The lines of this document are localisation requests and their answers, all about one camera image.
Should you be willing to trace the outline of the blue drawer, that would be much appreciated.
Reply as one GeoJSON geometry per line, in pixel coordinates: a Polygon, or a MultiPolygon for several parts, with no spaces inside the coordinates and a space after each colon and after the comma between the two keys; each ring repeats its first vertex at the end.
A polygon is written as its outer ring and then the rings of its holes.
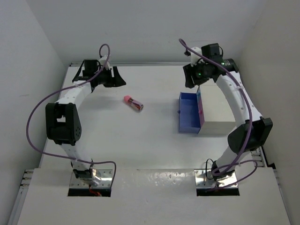
{"type": "Polygon", "coordinates": [[[198,86],[198,89],[197,89],[197,97],[200,98],[201,97],[201,90],[200,90],[200,86],[198,86]]]}

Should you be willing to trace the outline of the clear tube with pink cap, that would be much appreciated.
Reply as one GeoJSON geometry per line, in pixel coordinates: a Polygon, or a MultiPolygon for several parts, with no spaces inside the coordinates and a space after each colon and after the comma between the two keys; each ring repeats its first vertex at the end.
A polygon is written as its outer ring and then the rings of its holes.
{"type": "Polygon", "coordinates": [[[137,100],[134,100],[129,95],[124,96],[123,100],[124,100],[124,103],[126,105],[128,105],[129,107],[131,107],[132,109],[134,109],[136,112],[140,112],[143,109],[143,107],[144,107],[144,105],[142,103],[140,103],[137,100]]]}

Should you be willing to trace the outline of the purple bottom drawer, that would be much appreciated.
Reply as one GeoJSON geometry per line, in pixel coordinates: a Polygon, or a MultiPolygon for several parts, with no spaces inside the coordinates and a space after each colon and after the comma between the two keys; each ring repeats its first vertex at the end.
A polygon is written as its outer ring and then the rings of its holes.
{"type": "Polygon", "coordinates": [[[201,130],[197,95],[181,92],[179,96],[179,133],[198,134],[201,130]]]}

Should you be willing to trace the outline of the pink drawer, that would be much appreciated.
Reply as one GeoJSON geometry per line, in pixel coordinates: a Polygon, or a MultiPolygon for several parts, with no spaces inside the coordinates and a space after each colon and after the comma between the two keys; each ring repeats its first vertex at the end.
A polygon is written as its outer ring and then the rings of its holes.
{"type": "Polygon", "coordinates": [[[198,113],[199,113],[199,120],[200,120],[200,128],[202,128],[205,123],[202,97],[197,97],[197,101],[198,101],[198,113]]]}

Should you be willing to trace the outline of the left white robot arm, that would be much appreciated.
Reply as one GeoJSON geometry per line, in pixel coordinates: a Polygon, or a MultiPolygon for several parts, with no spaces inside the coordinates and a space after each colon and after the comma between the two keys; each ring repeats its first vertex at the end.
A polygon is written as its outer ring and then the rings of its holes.
{"type": "Polygon", "coordinates": [[[97,86],[114,88],[124,86],[126,82],[121,78],[116,66],[110,67],[108,55],[105,55],[99,60],[84,60],[72,83],[74,87],[63,97],[46,105],[46,134],[48,139],[59,145],[71,159],[75,177],[89,186],[96,187],[101,182],[101,175],[79,142],[83,130],[78,109],[97,86]]]}

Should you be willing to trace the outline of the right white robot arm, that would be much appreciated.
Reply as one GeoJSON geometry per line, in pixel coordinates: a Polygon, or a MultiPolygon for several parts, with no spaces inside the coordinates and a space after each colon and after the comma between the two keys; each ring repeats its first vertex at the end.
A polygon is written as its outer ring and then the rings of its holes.
{"type": "Polygon", "coordinates": [[[218,43],[201,48],[190,48],[181,39],[190,63],[184,66],[185,86],[193,88],[209,80],[220,88],[235,119],[235,129],[227,136],[228,147],[212,164],[211,175],[219,179],[243,163],[248,152],[263,146],[273,127],[271,118],[265,118],[251,101],[233,59],[223,58],[218,43]]]}

